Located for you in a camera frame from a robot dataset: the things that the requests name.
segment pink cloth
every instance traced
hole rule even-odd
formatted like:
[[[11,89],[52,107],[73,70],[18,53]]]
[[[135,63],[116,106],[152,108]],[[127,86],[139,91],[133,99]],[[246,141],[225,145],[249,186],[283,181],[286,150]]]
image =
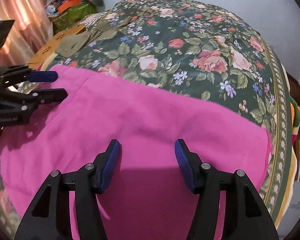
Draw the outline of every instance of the pink cloth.
[[[5,128],[1,176],[22,216],[54,169],[76,171],[104,152],[111,139],[122,157],[111,185],[98,196],[109,240],[184,240],[198,196],[185,187],[174,153],[183,138],[190,151],[217,169],[244,170],[257,189],[271,153],[266,130],[211,102],[172,94],[85,69],[57,65],[52,88],[69,96],[43,105],[29,125]],[[224,218],[221,195],[216,239]],[[70,200],[74,239],[79,239]]]

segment curtain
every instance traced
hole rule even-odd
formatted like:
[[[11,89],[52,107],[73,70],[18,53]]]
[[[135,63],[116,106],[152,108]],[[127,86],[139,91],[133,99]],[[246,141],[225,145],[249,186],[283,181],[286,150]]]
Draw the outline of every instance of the curtain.
[[[0,66],[27,64],[52,37],[43,0],[0,0],[0,21],[14,25],[0,50]]]

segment floral bedsheet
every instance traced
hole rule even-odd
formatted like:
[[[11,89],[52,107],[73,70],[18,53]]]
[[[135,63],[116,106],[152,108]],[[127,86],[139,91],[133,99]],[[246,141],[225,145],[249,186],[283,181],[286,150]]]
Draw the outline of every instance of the floral bedsheet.
[[[209,100],[267,129],[273,152],[259,193],[276,221],[289,176],[292,124],[289,93],[275,53],[244,20],[215,5],[123,0],[102,20],[118,25],[127,16],[133,20],[128,26],[91,42],[71,58],[57,56],[49,68],[87,68]],[[0,198],[9,203],[1,185]],[[0,220],[8,224],[11,237],[16,217],[11,204],[1,205]]]

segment metal screw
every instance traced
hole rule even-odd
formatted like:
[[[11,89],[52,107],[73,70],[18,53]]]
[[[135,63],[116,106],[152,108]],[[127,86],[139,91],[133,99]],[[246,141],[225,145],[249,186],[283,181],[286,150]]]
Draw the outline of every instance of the metal screw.
[[[237,170],[237,175],[243,177],[245,175],[243,170]]]
[[[58,174],[59,174],[59,171],[57,171],[57,170],[54,170],[54,171],[52,171],[52,172],[50,173],[50,175],[51,175],[52,177],[56,177],[56,176],[58,176]]]
[[[94,167],[93,163],[88,163],[85,165],[86,170],[92,170]]]
[[[203,169],[205,169],[205,170],[208,170],[208,169],[211,168],[211,166],[210,166],[209,163],[202,163],[202,164],[201,164],[201,167],[202,167]]]

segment orange container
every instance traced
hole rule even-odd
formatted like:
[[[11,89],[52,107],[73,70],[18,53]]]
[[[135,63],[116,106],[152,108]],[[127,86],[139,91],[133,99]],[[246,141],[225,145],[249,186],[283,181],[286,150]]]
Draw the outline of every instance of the orange container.
[[[63,3],[62,5],[59,6],[58,8],[58,12],[61,14],[63,13],[65,10],[67,10],[68,8],[78,5],[79,3],[81,3],[81,0],[70,0],[67,1],[65,3]]]

